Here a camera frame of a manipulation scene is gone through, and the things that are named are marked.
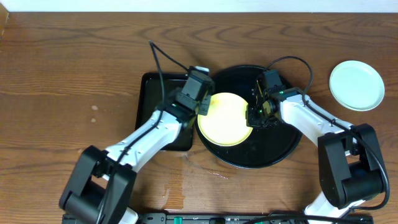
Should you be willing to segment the yellow plate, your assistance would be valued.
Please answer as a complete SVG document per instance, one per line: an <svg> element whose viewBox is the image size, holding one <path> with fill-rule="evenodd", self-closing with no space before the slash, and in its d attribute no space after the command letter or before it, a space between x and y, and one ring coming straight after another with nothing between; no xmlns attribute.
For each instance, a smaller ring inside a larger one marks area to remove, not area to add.
<svg viewBox="0 0 398 224"><path fill-rule="evenodd" d="M198 115L201 134L209 142L230 147L245 141L253 128L246 124L247 101L233 93L217 93L210 99L207 115Z"/></svg>

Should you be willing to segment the pale green plate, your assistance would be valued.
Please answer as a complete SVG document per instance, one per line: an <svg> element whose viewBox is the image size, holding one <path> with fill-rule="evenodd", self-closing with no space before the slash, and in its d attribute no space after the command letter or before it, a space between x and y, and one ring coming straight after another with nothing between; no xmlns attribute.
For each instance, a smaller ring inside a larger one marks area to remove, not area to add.
<svg viewBox="0 0 398 224"><path fill-rule="evenodd" d="M339 63L330 74L329 87L339 104L354 111L376 108L385 95L380 74L370 65L356 60Z"/></svg>

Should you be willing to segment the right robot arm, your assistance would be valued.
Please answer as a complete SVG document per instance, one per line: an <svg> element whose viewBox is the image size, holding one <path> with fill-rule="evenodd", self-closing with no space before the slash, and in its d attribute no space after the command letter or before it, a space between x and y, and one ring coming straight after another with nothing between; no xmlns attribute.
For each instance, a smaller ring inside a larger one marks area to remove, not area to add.
<svg viewBox="0 0 398 224"><path fill-rule="evenodd" d="M389 180L375 130L355 126L315 104L298 88L257 87L248 105L248 126L271 128L289 124L318 148L321 193L305 210L309 223L338 223L365 201L384 193Z"/></svg>

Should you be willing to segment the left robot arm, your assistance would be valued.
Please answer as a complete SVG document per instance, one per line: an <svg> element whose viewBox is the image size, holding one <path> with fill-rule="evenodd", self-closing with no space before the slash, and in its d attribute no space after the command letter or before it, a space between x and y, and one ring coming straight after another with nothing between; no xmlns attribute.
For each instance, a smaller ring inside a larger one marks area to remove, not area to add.
<svg viewBox="0 0 398 224"><path fill-rule="evenodd" d="M198 115L206 115L213 92L178 88L161 101L151 117L122 141L80 155L59 200L79 223L135 223L129 208L137 173L161 149L174 142Z"/></svg>

